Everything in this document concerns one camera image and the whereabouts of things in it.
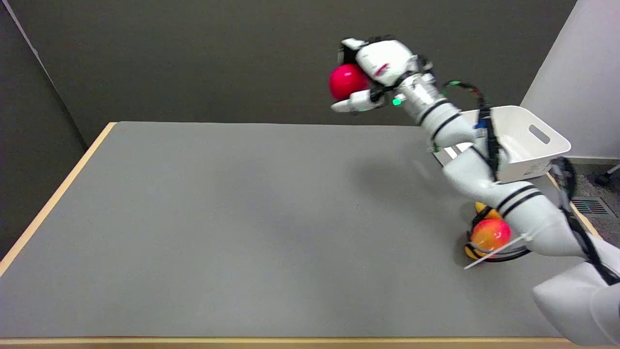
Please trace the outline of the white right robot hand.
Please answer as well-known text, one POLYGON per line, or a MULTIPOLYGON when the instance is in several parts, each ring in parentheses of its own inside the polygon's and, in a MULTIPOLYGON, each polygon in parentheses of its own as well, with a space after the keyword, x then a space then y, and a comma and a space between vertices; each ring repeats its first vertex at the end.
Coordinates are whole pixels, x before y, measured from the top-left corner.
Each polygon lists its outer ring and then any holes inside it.
POLYGON ((338 52, 340 66, 352 64, 358 68, 369 87, 346 93, 332 104, 339 113, 365 112, 385 106, 386 95, 395 91, 408 77, 436 83, 433 64, 422 54, 414 54, 402 42, 383 35, 367 40, 344 38, 338 52))

